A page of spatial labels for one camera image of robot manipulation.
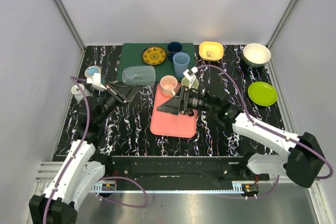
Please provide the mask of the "pink and white mug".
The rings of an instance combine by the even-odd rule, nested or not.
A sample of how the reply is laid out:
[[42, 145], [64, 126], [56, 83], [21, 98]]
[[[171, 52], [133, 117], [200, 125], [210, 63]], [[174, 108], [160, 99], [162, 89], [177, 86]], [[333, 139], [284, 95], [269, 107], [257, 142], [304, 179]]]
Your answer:
[[172, 98], [177, 91], [178, 81], [174, 76], [164, 76], [160, 80], [160, 91], [166, 98]]

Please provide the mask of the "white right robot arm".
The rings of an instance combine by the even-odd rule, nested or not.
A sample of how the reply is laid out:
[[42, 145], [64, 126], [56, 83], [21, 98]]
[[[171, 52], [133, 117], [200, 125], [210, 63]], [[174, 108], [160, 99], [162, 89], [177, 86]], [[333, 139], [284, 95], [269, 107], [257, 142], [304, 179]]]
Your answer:
[[256, 175], [287, 176], [295, 184], [310, 188], [326, 163], [317, 138], [311, 133], [290, 133], [262, 122], [231, 104], [226, 96], [218, 97], [206, 91], [181, 86], [178, 92], [158, 106], [157, 111], [171, 115], [189, 115], [194, 111], [209, 113], [213, 119], [275, 151], [273, 156], [248, 154], [237, 165], [237, 173], [244, 180]]

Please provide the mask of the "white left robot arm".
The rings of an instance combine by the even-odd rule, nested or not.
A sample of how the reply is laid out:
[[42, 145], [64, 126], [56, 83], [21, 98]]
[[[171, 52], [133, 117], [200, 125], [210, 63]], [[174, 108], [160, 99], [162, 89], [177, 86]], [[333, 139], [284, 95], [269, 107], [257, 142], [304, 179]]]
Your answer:
[[83, 84], [75, 83], [71, 93], [79, 105], [76, 139], [57, 175], [49, 186], [29, 201], [33, 223], [75, 223], [78, 210], [99, 179], [113, 175], [112, 160], [97, 153], [104, 134], [104, 124], [115, 108], [129, 104], [136, 87], [113, 84], [102, 86], [106, 94], [101, 102]]

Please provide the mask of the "sage green mug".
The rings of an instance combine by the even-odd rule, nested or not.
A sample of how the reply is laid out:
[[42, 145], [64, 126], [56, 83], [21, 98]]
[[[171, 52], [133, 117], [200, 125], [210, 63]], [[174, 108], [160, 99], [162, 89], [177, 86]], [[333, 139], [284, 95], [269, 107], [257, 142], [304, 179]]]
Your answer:
[[181, 85], [186, 86], [188, 88], [192, 88], [192, 89], [198, 89], [199, 81], [197, 79], [195, 79], [191, 84], [191, 82], [187, 79], [187, 77], [184, 77], [181, 80]]

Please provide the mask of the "white grey mug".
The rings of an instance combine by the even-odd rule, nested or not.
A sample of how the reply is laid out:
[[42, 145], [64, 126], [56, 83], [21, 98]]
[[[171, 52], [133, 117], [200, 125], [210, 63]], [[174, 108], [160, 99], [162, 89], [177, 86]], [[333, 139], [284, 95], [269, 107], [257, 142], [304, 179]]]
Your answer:
[[148, 93], [142, 95], [151, 95], [152, 87], [155, 84], [156, 74], [153, 66], [132, 66], [125, 68], [122, 72], [122, 81], [128, 86], [144, 86], [148, 88]]

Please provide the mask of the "dark grey mug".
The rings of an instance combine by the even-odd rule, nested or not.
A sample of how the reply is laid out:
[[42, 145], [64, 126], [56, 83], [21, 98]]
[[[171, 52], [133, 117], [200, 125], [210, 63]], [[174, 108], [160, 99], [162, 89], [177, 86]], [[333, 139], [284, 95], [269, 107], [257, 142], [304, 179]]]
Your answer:
[[184, 111], [184, 115], [187, 115], [187, 116], [190, 116], [190, 117], [195, 116], [196, 113], [197, 113], [197, 112], [196, 112], [195, 110], [193, 110], [193, 109], [188, 109], [188, 110], [185, 110], [185, 111]]

